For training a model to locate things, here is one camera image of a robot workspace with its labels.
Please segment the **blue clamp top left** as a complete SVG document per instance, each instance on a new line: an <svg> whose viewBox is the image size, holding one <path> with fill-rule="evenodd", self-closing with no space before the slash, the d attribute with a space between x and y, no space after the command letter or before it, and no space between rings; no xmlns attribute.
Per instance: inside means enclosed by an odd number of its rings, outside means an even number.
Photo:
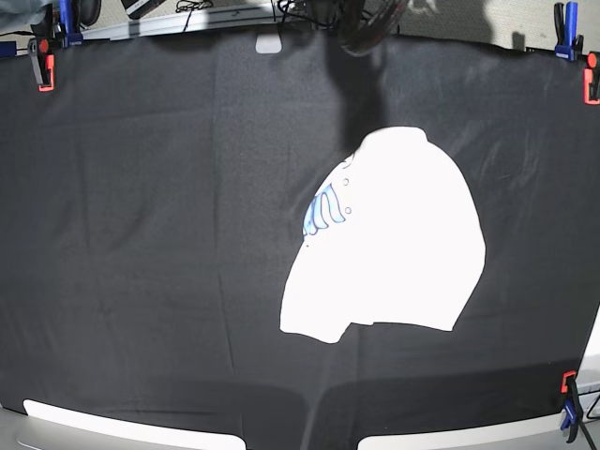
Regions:
<svg viewBox="0 0 600 450"><path fill-rule="evenodd" d="M81 2L77 0L59 0L59 22L57 36L66 47L80 46L83 44L80 21Z"/></svg>

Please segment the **red clamp top left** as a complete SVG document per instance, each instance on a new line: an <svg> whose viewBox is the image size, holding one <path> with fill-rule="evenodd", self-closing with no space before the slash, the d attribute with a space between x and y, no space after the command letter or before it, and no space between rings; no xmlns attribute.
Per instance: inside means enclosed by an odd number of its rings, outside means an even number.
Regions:
<svg viewBox="0 0 600 450"><path fill-rule="evenodd" d="M50 41L46 38L31 38L27 44L27 54L31 60L34 77L39 92L54 89L54 55Z"/></svg>

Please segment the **blue clamp top right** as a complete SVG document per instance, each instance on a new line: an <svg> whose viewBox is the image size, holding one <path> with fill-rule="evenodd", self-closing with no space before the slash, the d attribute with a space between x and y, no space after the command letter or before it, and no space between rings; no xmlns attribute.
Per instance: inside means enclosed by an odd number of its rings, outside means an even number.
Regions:
<svg viewBox="0 0 600 450"><path fill-rule="evenodd" d="M566 4L555 3L553 17L557 37L554 48L555 55L561 59L576 61L581 55L583 47L583 36L577 32L578 3L574 1Z"/></svg>

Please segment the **white printed t-shirt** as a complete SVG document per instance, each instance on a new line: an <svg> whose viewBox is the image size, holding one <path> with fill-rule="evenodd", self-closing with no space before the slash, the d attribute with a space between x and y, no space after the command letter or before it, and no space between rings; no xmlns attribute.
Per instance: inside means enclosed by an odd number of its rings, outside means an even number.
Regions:
<svg viewBox="0 0 600 450"><path fill-rule="evenodd" d="M449 332L485 266L468 183L418 127L369 133L317 189L302 233L279 328L327 344L353 324Z"/></svg>

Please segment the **red blue clamp bottom right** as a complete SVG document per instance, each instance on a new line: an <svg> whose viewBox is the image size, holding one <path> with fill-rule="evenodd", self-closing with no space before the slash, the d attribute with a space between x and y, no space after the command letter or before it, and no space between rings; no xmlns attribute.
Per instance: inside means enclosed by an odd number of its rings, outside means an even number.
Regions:
<svg viewBox="0 0 600 450"><path fill-rule="evenodd" d="M560 430L568 432L567 443L573 443L576 440L582 416L576 378L577 372L575 370L564 372L562 375L560 401L564 418Z"/></svg>

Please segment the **black table cloth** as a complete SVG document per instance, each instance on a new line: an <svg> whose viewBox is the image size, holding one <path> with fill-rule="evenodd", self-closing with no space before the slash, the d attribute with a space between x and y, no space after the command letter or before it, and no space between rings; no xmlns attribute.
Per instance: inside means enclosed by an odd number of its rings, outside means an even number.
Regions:
<svg viewBox="0 0 600 450"><path fill-rule="evenodd" d="M599 111L582 66L324 32L94 43L39 92L1 63L1 402L231 434L252 449L554 414L599 309ZM304 214L378 129L460 168L486 243L454 328L279 328Z"/></svg>

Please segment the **red clamp top right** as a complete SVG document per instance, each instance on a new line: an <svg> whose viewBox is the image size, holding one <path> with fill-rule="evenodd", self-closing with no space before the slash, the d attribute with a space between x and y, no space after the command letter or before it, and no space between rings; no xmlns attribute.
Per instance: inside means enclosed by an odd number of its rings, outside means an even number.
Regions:
<svg viewBox="0 0 600 450"><path fill-rule="evenodd" d="M599 104L599 53L587 55L587 66L583 71L583 98L589 105Z"/></svg>

